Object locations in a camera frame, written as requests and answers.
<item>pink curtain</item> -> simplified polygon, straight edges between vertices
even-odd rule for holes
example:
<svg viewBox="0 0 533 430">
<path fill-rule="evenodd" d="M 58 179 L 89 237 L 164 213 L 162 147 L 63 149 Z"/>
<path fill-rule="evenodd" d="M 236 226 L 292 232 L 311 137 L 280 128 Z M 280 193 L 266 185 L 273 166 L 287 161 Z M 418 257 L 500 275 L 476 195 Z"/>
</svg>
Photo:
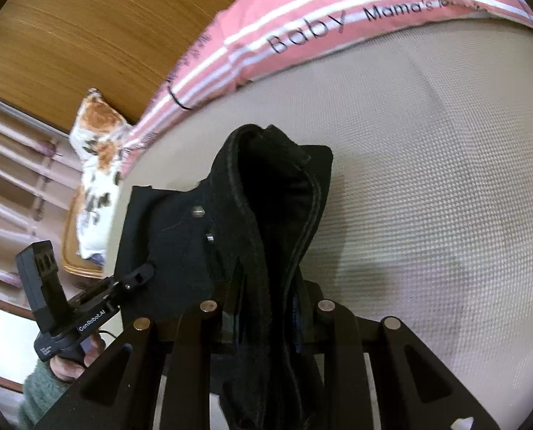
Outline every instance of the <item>pink curtain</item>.
<svg viewBox="0 0 533 430">
<path fill-rule="evenodd" d="M 60 133 L 0 109 L 0 299 L 27 307 L 15 267 L 25 246 L 50 239 L 61 247 L 67 210 L 80 184 L 79 158 Z M 63 272 L 68 297 L 76 289 Z"/>
</svg>

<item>human hand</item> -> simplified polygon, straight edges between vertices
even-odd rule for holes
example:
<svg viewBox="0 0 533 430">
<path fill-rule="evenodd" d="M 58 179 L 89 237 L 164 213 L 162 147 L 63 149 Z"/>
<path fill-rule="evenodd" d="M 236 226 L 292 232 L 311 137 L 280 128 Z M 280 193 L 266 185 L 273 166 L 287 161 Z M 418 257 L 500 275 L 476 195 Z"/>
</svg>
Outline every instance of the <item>human hand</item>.
<svg viewBox="0 0 533 430">
<path fill-rule="evenodd" d="M 89 367 L 95 359 L 105 350 L 105 341 L 102 340 L 99 333 L 93 333 L 90 336 L 91 349 L 86 353 L 84 357 L 84 363 L 86 367 Z M 72 360 L 64 359 L 59 355 L 56 355 L 50 360 L 50 369 L 53 374 L 60 380 L 65 382 L 72 382 L 79 378 L 84 373 L 84 367 L 75 363 Z"/>
</svg>

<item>person's arm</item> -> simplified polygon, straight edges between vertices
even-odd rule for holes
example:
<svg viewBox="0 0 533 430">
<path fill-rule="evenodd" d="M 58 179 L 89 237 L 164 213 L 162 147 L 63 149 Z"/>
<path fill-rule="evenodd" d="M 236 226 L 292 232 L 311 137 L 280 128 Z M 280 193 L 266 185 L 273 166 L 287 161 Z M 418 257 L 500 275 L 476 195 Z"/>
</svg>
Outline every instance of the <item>person's arm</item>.
<svg viewBox="0 0 533 430">
<path fill-rule="evenodd" d="M 103 352 L 105 342 L 97 333 L 91 336 L 91 349 L 84 358 L 86 366 Z M 84 367 L 55 356 L 48 363 L 40 362 L 24 382 L 24 401 L 21 403 L 18 430 L 29 430 L 69 388 L 70 382 L 84 373 Z"/>
</svg>

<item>brown trim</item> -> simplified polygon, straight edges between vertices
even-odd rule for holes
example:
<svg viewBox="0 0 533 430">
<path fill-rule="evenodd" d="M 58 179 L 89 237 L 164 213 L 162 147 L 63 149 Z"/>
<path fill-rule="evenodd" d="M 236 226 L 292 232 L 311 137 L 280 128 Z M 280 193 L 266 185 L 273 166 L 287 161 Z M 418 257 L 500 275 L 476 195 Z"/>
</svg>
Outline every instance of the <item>brown trim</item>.
<svg viewBox="0 0 533 430">
<path fill-rule="evenodd" d="M 30 320 L 34 319 L 34 315 L 31 310 L 24 309 L 24 307 L 18 307 L 9 302 L 5 302 L 0 299 L 0 310 L 7 312 L 8 314 L 17 315 L 19 317 L 27 318 Z"/>
<path fill-rule="evenodd" d="M 20 383 L 0 377 L 0 386 L 16 393 L 24 394 L 24 387 Z"/>
</svg>

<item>mattress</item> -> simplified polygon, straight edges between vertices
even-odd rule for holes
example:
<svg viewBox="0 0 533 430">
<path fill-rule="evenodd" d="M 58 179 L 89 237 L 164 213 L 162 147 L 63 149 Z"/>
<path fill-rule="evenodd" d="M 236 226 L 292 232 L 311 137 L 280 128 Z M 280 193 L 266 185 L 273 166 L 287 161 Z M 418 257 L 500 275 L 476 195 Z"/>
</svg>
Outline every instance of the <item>mattress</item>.
<svg viewBox="0 0 533 430">
<path fill-rule="evenodd" d="M 304 277 L 358 316 L 399 316 L 517 428 L 533 408 L 533 31 L 403 30 L 206 105 L 125 179 L 106 273 L 131 187 L 193 188 L 245 123 L 335 155 Z"/>
</svg>

